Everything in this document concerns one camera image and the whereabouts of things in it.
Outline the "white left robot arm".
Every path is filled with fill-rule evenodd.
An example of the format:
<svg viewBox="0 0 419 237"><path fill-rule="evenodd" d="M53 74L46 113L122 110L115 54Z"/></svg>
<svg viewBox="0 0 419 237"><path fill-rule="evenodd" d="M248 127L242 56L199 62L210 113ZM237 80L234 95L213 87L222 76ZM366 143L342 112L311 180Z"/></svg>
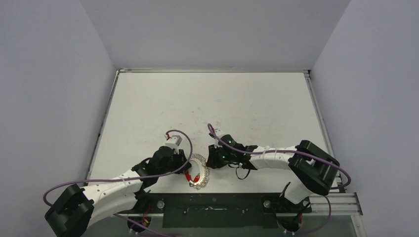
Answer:
<svg viewBox="0 0 419 237"><path fill-rule="evenodd" d="M80 237L94 223L121 211L142 212L147 198L145 188L159 177L182 174L190 168L191 156L183 149L161 146L153 156L109 180L90 180L90 186L67 186L50 205L45 220L58 237Z"/></svg>

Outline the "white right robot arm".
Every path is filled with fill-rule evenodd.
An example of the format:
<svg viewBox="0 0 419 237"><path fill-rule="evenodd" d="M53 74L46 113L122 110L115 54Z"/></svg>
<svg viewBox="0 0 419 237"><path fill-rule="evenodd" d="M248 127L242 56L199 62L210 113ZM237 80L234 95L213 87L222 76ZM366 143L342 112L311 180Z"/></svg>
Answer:
<svg viewBox="0 0 419 237"><path fill-rule="evenodd" d="M288 148L243 145L231 135L216 136L209 145L207 167L218 169L237 165L247 170L265 168L290 170L295 178L288 181L279 198L280 207L291 212L306 197L326 196L332 189L339 162L308 140Z"/></svg>

